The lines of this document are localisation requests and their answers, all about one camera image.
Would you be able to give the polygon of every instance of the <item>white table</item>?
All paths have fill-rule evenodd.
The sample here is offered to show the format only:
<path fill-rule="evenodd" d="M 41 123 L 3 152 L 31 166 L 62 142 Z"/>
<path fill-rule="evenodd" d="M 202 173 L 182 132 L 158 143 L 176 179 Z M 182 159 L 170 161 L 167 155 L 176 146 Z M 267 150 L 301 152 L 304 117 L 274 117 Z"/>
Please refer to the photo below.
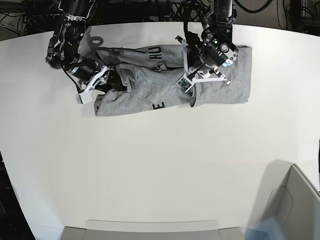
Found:
<path fill-rule="evenodd" d="M 189 29 L 201 33 L 200 23 Z M 292 163 L 319 187 L 320 38 L 233 29 L 235 44 L 253 47 L 249 102 L 101 118 L 46 64 L 52 32 L 0 42 L 0 150 L 36 237 L 57 239 L 86 220 L 253 225 Z M 90 34 L 124 48 L 178 44 L 184 35 L 178 22 Z"/>

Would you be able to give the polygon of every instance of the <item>white tabletop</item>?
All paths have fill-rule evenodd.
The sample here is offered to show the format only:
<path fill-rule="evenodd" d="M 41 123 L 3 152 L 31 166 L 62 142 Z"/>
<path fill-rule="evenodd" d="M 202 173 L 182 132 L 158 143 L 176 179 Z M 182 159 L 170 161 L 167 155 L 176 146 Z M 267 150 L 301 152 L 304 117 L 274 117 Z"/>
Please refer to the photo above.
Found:
<path fill-rule="evenodd" d="M 189 29 L 201 33 L 200 23 Z M 184 35 L 178 22 L 90 34 L 124 48 L 179 44 Z M 42 226 L 61 232 L 86 220 L 246 227 L 259 222 L 292 163 L 319 187 L 319 37 L 235 25 L 233 42 L 253 47 L 247 103 L 97 118 L 46 64 L 51 36 L 0 42 L 0 150 L 36 237 Z"/>

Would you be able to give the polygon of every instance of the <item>floor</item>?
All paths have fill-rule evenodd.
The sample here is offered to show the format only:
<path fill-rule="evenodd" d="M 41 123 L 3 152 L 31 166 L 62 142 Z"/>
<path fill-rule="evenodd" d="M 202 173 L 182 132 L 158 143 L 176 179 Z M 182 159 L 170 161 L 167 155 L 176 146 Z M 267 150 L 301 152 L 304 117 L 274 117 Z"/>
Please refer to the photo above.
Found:
<path fill-rule="evenodd" d="M 11 2 L 22 2 L 22 0 L 11 0 Z M 256 10 L 263 6 L 266 0 L 239 0 L 242 5 L 250 10 Z M 284 4 L 287 7 L 290 0 L 284 0 Z M 264 11 L 257 14 L 250 14 L 237 7 L 237 20 L 236 24 L 239 25 L 250 25 L 274 29 L 286 29 L 286 15 L 283 7 L 283 0 L 273 0 L 271 5 L 266 8 Z M 17 27 L 18 17 L 6 17 L 1 23 L 12 26 L 13 28 Z M 6 28 L 0 26 L 0 41 L 16 38 L 17 35 Z"/>

